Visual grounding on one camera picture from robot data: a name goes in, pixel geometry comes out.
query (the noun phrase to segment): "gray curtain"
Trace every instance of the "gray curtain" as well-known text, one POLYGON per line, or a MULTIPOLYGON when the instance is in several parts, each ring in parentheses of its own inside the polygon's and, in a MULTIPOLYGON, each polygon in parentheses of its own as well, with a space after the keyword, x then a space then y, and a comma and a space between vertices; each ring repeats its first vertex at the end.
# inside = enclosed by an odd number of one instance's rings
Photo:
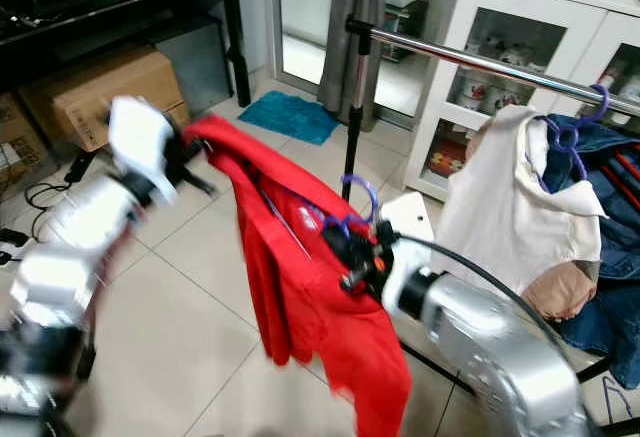
MULTIPOLYGON (((355 86, 355 70, 358 55, 358 39, 345 29, 347 16, 381 26, 384 21, 385 0, 332 0, 327 37, 327 54, 318 102, 336 114, 344 123, 349 121, 349 106, 355 86)), ((364 99, 362 129, 371 130, 374 124, 373 98, 380 67, 381 44, 374 42, 371 48, 364 99)))

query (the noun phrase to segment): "red strap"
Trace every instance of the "red strap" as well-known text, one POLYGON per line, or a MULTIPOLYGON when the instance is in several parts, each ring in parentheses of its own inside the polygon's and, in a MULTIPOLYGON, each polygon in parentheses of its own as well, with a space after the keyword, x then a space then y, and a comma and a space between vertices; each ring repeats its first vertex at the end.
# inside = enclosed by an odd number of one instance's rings
POLYGON ((625 197, 627 197, 627 199, 629 199, 629 202, 631 203, 631 205, 633 205, 636 210, 638 212, 640 212, 640 200, 638 200, 638 198, 633 195, 633 192, 631 192, 627 187, 625 187, 624 183, 618 179, 618 177, 616 177, 616 175, 613 173, 613 171, 607 167, 606 165, 603 165, 602 167, 600 167, 600 170, 602 170, 602 172, 604 173, 604 175, 607 176, 607 178, 611 181, 611 183, 613 185, 615 185, 618 190, 620 190, 620 192, 622 192, 625 197))
POLYGON ((622 164, 622 166, 627 170, 627 172, 629 172, 638 181, 640 181, 640 171, 636 169, 631 162, 629 162, 629 159, 627 159, 620 152, 616 152, 616 160, 620 162, 620 164, 622 164))

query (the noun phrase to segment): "clothing rack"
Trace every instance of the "clothing rack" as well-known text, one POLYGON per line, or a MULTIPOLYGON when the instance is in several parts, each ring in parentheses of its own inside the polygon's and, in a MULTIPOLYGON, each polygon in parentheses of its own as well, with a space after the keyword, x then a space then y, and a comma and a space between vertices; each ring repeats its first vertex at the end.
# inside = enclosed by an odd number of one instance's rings
MULTIPOLYGON (((416 40, 406 35, 402 35, 397 32, 389 32, 375 27, 373 24, 353 19, 351 16, 347 19, 346 30, 347 32, 356 35, 358 38, 358 63, 356 68, 355 89, 351 100, 351 107, 349 109, 347 153, 344 166, 345 174, 353 174, 353 168, 355 165, 358 137, 360 135, 360 127, 362 124, 367 67, 369 63, 369 55, 371 53, 371 42, 373 40, 395 45, 418 54, 435 56, 439 59, 448 60, 449 62, 461 64, 490 74, 499 75, 516 82, 533 85, 542 89, 548 89, 588 104, 600 104, 604 99, 604 96, 600 92, 584 85, 539 74, 537 72, 531 72, 530 70, 513 67, 497 60, 488 59, 461 50, 452 49, 450 47, 416 40)), ((621 99, 613 94, 609 95, 608 108, 630 117, 640 118, 640 105, 629 100, 621 99)), ((345 180, 345 183, 342 186, 342 197, 347 201, 349 200, 350 192, 351 182, 345 180)), ((425 357, 420 352, 409 346, 407 343, 402 342, 402 340, 400 341, 400 344, 405 352, 412 355, 423 364, 431 367, 434 371, 455 383, 461 389, 469 392, 471 395, 475 395, 473 389, 466 382, 461 380, 458 375, 450 373, 428 357, 425 357)), ((608 366, 609 359, 605 357, 578 372, 578 381, 582 384, 591 380, 605 372, 608 366)), ((607 437, 621 437, 636 434, 640 432, 640 418, 636 417, 623 420, 621 422, 602 426, 600 429, 607 437)))

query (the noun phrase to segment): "white cabinet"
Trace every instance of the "white cabinet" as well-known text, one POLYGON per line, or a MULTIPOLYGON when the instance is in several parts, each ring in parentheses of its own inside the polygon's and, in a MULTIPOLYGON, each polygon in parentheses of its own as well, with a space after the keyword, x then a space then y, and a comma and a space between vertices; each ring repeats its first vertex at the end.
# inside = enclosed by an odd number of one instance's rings
MULTIPOLYGON (((630 15, 609 12, 601 28, 589 45, 584 58, 571 75, 571 80, 591 85, 607 73, 609 90, 625 98, 638 100, 640 96, 640 19, 630 15), (631 82, 635 79, 639 85, 631 82)), ((552 111, 558 114, 576 115, 583 109, 582 102, 561 96, 552 111)), ((627 119, 609 112, 605 122, 617 125, 627 119)), ((640 119, 626 123, 640 134, 640 119)))
MULTIPOLYGON (((624 55, 629 52, 621 44, 640 49, 636 17, 614 14, 607 5, 640 14, 640 4, 587 1, 457 0, 444 45, 593 84, 621 48, 624 55)), ((464 165, 468 138, 509 103, 532 105, 541 113, 564 109, 575 114, 581 108, 551 91, 439 61, 415 131, 405 185, 445 200, 447 176, 464 165)))

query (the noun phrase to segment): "cardboard box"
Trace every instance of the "cardboard box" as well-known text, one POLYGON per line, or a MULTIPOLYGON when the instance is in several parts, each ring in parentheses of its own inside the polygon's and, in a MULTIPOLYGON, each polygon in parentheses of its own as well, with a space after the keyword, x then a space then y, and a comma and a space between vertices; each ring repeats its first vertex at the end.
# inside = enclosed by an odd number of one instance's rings
POLYGON ((2 200, 13 195, 11 188, 36 173, 48 156, 47 150, 11 94, 0 95, 0 146, 2 200))
POLYGON ((87 151, 107 143, 106 120, 116 95, 143 97, 163 112, 183 102, 171 62, 150 47, 88 60, 20 92, 52 142, 70 140, 87 151))
POLYGON ((166 113, 169 114, 175 124, 181 129, 189 125, 189 109, 187 108, 186 102, 176 105, 173 109, 167 110, 166 113))

